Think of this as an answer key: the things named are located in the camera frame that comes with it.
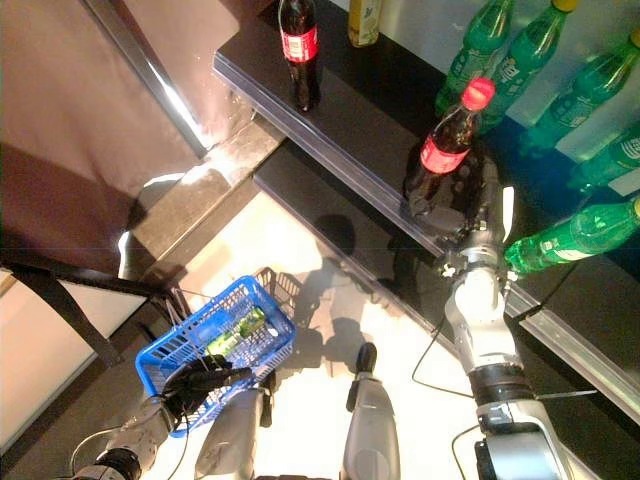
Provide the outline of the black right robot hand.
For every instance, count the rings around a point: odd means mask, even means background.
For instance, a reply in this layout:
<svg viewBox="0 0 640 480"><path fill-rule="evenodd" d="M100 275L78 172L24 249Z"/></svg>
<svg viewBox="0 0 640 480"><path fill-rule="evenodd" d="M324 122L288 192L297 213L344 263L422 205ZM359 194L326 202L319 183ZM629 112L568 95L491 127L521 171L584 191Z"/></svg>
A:
<svg viewBox="0 0 640 480"><path fill-rule="evenodd" d="M471 155L449 174L420 167L405 182L411 216L426 234L463 242L477 234L482 243L502 244L510 233L504 220L504 187L487 156Z"/></svg>

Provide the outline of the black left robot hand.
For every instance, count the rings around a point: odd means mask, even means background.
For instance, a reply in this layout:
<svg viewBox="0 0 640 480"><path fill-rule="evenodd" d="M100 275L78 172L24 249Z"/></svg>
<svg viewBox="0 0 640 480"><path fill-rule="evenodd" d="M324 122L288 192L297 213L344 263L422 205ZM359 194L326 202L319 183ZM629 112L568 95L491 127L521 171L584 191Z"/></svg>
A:
<svg viewBox="0 0 640 480"><path fill-rule="evenodd" d="M219 354L183 365L169 377L161 392L164 405L174 417L174 429L189 419L210 392L231 387L252 375L249 367L234 368Z"/></svg>

